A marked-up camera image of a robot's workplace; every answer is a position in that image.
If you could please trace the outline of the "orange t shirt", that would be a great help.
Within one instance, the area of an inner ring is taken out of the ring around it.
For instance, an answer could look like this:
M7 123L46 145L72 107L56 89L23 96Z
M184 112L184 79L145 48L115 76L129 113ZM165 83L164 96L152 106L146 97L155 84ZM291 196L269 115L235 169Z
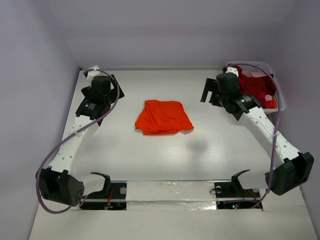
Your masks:
M181 102L155 99L144 102L144 108L134 126L149 136L174 135L194 129Z

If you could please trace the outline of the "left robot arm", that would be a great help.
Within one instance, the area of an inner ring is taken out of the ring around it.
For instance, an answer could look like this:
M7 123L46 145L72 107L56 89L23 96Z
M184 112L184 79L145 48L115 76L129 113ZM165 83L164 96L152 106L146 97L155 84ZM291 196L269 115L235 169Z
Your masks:
M48 154L35 175L38 201L47 212L51 210L44 200L72 208L81 206L89 195L104 198L111 192L109 175L92 171L78 180L76 163L103 120L125 95L113 74L92 68L85 76L90 84L81 89L84 99L75 112L70 133L50 152L55 157Z

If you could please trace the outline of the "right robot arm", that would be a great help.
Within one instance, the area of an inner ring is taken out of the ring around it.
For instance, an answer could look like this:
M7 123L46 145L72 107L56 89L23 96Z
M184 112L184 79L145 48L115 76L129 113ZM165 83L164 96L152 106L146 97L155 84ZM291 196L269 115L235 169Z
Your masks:
M268 119L259 101L241 92L236 74L227 72L215 79L207 78L200 101L222 107L233 115L270 157L267 167L255 171L247 166L234 174L228 191L242 196L249 189L266 189L282 196L308 180L314 157L290 144Z

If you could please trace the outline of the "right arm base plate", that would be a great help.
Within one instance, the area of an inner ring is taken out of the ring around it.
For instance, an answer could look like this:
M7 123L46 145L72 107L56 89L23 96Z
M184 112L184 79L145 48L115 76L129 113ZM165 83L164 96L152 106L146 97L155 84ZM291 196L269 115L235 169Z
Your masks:
M262 203L257 204L261 200L259 190L253 188L244 189L239 181L239 176L248 172L242 170L231 177L231 180L222 180L214 183L210 194L216 197L218 209L263 209Z

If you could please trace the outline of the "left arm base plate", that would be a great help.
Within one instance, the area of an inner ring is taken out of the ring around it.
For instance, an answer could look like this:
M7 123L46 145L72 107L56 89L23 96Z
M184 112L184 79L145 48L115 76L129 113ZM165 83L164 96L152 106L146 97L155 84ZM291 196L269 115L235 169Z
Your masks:
M81 210L124 211L127 209L127 181L111 181L107 174L91 172L104 178L102 190L84 196L79 204Z

